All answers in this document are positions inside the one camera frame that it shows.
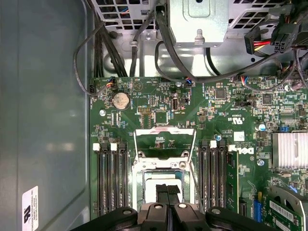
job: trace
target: heatsink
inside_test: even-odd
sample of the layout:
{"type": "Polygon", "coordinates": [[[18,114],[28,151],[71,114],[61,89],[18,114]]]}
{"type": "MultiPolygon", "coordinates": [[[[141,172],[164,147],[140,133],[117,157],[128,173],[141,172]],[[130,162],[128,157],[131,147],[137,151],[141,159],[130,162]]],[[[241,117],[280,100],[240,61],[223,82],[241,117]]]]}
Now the heatsink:
{"type": "Polygon", "coordinates": [[[272,165],[295,169],[308,167],[308,133],[273,133],[272,165]]]}

